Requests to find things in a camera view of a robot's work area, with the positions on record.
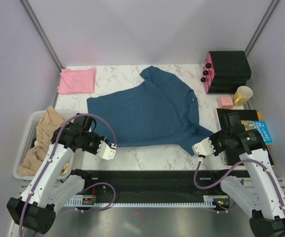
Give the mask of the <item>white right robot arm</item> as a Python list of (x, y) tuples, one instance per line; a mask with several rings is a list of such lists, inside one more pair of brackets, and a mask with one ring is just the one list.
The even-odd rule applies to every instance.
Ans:
[(232, 197), (249, 217), (256, 237), (285, 237), (285, 195), (271, 167), (261, 134), (256, 129), (246, 130), (237, 113), (225, 114), (223, 120), (228, 125), (207, 139), (206, 154), (217, 156), (227, 150), (236, 153), (257, 195), (252, 195), (233, 176), (213, 179), (211, 190)]

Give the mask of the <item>blue t-shirt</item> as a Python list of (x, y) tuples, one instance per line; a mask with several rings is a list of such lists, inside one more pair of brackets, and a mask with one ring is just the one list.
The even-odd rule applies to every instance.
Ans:
[(150, 66), (133, 88), (87, 99), (88, 112), (110, 124), (120, 147), (192, 146), (213, 132), (200, 125), (194, 91), (176, 75)]

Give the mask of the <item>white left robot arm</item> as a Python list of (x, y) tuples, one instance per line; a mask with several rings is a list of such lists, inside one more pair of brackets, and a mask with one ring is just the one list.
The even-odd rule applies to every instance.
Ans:
[(94, 114), (76, 114), (54, 132), (36, 175), (18, 198), (12, 197), (7, 203), (12, 220), (19, 226), (19, 236), (23, 235), (24, 228), (47, 233), (57, 213), (74, 195), (92, 191), (93, 182), (82, 170), (70, 175), (57, 189), (53, 188), (60, 171), (76, 150), (81, 149), (105, 160), (114, 159), (116, 143), (110, 143), (91, 128), (97, 125), (98, 119), (103, 121)]

